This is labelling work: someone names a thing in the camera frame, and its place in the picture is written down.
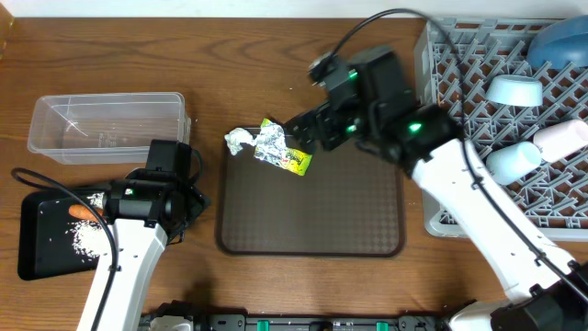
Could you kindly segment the yellow green snack wrapper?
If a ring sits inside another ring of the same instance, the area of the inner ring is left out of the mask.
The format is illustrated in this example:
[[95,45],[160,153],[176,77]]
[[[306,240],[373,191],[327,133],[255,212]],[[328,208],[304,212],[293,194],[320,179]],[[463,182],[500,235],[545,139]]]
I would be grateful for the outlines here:
[[[261,123],[266,124],[271,120],[264,119]],[[288,147],[286,155],[282,158],[281,169],[288,170],[299,176],[304,176],[312,159],[311,154],[306,154],[300,150]]]

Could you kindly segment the white tissue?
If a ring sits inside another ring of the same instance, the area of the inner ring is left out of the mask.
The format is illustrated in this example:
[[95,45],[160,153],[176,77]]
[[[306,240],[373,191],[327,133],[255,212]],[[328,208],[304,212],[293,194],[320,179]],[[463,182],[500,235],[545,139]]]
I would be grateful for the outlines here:
[[244,128],[235,128],[224,135],[224,140],[229,148],[231,155],[237,155],[243,149],[243,145],[247,144],[255,146],[255,137],[248,130]]

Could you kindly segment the pile of white rice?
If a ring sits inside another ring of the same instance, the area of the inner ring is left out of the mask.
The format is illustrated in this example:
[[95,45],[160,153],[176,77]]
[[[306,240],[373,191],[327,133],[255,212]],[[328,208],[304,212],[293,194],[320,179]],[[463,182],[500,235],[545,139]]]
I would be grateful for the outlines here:
[[73,217],[71,229],[67,234],[73,235],[72,247],[82,261],[93,261],[109,251],[107,236],[101,225],[96,222],[79,220]]

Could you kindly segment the orange carrot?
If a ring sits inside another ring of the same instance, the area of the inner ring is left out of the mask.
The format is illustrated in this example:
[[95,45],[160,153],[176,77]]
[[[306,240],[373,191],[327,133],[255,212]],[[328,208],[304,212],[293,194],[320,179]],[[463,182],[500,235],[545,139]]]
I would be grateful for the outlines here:
[[79,220],[86,220],[90,222],[97,221],[97,217],[88,208],[80,204],[71,205],[68,209],[68,213],[70,216]]

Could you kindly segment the light blue cup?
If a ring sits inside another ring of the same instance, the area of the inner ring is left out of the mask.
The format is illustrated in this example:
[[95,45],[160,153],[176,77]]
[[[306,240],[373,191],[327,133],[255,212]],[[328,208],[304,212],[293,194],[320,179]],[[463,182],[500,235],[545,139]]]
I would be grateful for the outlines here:
[[535,170],[541,161],[541,152],[534,144],[521,142],[490,153],[486,168],[495,182],[506,186]]

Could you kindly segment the light blue bowl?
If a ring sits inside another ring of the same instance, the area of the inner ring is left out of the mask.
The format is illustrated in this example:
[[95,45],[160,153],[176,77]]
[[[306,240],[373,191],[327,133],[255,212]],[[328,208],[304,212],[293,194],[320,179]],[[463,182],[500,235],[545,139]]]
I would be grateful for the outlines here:
[[542,85],[532,77],[502,74],[495,76],[486,93],[494,103],[516,107],[539,107],[543,103]]

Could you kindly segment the pink cup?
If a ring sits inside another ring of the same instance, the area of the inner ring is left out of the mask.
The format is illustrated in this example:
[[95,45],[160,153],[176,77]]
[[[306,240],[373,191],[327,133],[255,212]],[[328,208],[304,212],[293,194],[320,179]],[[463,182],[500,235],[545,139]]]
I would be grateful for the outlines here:
[[541,157],[554,163],[587,145],[587,123],[582,120],[568,120],[537,131],[533,144],[538,147]]

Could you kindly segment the dark blue bowl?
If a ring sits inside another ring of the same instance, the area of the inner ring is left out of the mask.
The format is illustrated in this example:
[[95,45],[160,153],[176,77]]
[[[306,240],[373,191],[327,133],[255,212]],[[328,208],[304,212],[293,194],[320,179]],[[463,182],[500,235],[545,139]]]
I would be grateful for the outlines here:
[[545,62],[552,69],[563,69],[569,63],[587,66],[587,16],[568,18],[539,32],[531,41],[526,61],[539,68]]

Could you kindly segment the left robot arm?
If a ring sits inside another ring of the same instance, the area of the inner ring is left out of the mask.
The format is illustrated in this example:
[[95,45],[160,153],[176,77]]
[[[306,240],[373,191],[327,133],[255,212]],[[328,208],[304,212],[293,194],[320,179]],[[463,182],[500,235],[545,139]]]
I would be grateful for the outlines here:
[[135,330],[155,266],[175,238],[210,205],[193,176],[137,168],[113,180],[103,198],[107,247],[96,273],[79,330]]

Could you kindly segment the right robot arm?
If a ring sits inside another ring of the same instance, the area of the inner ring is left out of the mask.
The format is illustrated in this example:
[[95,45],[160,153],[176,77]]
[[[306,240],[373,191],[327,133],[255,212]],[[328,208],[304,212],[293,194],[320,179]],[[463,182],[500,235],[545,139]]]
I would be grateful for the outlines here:
[[504,301],[471,302],[446,317],[442,329],[586,328],[586,266],[526,218],[445,110],[413,99],[389,47],[348,61],[326,53],[309,75],[327,98],[286,125],[302,150],[331,151],[354,140],[396,165],[453,216],[500,281]]

